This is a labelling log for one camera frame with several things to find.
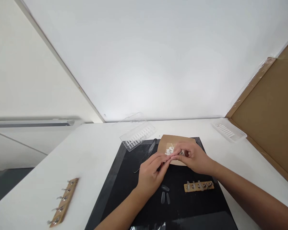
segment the plastic case lid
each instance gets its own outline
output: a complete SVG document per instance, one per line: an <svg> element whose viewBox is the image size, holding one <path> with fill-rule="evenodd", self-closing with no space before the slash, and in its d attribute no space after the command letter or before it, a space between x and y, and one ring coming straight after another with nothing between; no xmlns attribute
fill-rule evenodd
<svg viewBox="0 0 288 230"><path fill-rule="evenodd" d="M247 137L245 132L234 126L227 118L219 118L211 124L229 142L235 143Z"/></svg>
<svg viewBox="0 0 288 230"><path fill-rule="evenodd" d="M146 121L140 112L113 126L120 132L120 139L129 152L156 132L155 127Z"/></svg>

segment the brown paper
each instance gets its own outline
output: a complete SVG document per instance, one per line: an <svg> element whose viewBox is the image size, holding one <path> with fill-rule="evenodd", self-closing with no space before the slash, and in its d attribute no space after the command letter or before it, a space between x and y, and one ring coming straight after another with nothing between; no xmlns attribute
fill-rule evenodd
<svg viewBox="0 0 288 230"><path fill-rule="evenodd" d="M173 136L173 135L163 135L159 145L157 152L166 153L166 150L173 145L173 147L176 146L178 142L192 142L196 143L195 139L189 138L189 137L182 137L182 136ZM172 165L180 165L180 166L186 166L184 163L178 160L173 160L171 162Z"/></svg>

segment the metal clip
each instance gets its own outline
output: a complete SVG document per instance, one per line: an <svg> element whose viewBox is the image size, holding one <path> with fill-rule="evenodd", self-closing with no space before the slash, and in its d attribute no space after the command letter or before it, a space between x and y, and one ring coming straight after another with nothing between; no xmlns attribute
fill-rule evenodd
<svg viewBox="0 0 288 230"><path fill-rule="evenodd" d="M58 222L59 222L59 220L60 220L60 216L58 216L54 221L47 221L47 224L54 224L54 225L56 225Z"/></svg>
<svg viewBox="0 0 288 230"><path fill-rule="evenodd" d="M59 208L52 209L52 211L54 211L54 210L58 210L59 212L62 212L63 209L64 209L64 205L61 206L61 207L59 207Z"/></svg>
<svg viewBox="0 0 288 230"><path fill-rule="evenodd" d="M65 197L62 197L62 196L59 196L57 199L62 199L63 201L67 200L68 196L65 196Z"/></svg>
<svg viewBox="0 0 288 230"><path fill-rule="evenodd" d="M198 188L200 188L202 191L204 191L204 188L203 188L203 186L202 186L202 183L200 182L200 180L198 180Z"/></svg>
<svg viewBox="0 0 288 230"><path fill-rule="evenodd" d="M66 191L66 192L70 192L71 191L71 188L69 189L66 189L66 188L62 188L63 191Z"/></svg>

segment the wooden strip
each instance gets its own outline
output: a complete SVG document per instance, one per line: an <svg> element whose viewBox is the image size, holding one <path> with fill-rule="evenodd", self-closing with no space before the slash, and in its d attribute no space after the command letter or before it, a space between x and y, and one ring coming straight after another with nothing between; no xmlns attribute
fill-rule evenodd
<svg viewBox="0 0 288 230"><path fill-rule="evenodd" d="M58 210L54 214L54 217L52 219L50 227L57 226L58 224L63 222L65 215L66 215L66 212L67 212L67 209L68 209L68 206L69 206L69 203L70 203L70 201L73 197L73 194L75 192L78 180L79 180L79 178L75 178L75 179L72 179L69 181L69 183L66 187L66 191L64 192L64 195L62 196L63 198L66 197L66 200L61 199L61 202L58 206Z"/></svg>
<svg viewBox="0 0 288 230"><path fill-rule="evenodd" d="M239 125L232 119L228 119L234 126L244 131ZM255 149L288 181L288 173L280 166L256 141L253 140L249 135L246 138Z"/></svg>
<svg viewBox="0 0 288 230"><path fill-rule="evenodd" d="M260 67L259 71L255 74L253 79L250 81L250 83L247 85L245 90L242 92L238 100L234 103L234 105L231 107L229 112L226 114L226 118L231 118L232 115L236 112L236 110L239 108L239 106L242 104L242 102L247 98L247 96L250 94L250 92L255 88L257 83L261 80L261 78L265 75L265 73L268 71L268 69L272 66L272 64L275 62L276 58L268 57L264 64Z"/></svg>
<svg viewBox="0 0 288 230"><path fill-rule="evenodd" d="M188 191L188 184L184 184L183 187L184 187L184 189L185 189L185 192L201 191L202 189L201 189L201 187L198 187L198 185L199 185L198 182L195 182L195 183L192 182L192 183L190 183L190 189L189 189L189 191ZM202 186L202 188L203 188L204 191L205 191L205 190L214 189L214 184L213 184L212 181L201 181L201 186Z"/></svg>

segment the black mat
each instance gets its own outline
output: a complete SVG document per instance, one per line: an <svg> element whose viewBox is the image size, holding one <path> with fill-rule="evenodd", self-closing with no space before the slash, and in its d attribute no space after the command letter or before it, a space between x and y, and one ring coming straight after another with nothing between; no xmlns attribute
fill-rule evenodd
<svg viewBox="0 0 288 230"><path fill-rule="evenodd" d="M195 140L204 149L200 139ZM142 159L151 143L152 140L144 141L131 152L121 145L85 229L94 229L136 187L139 173L133 173L131 165ZM183 184L198 180L213 181L215 189L185 193ZM137 229L237 229L221 188L213 177L197 174L185 166L170 165L162 184L170 189L171 203L167 204L165 196L165 203L161 204L163 190L160 187L132 226Z"/></svg>

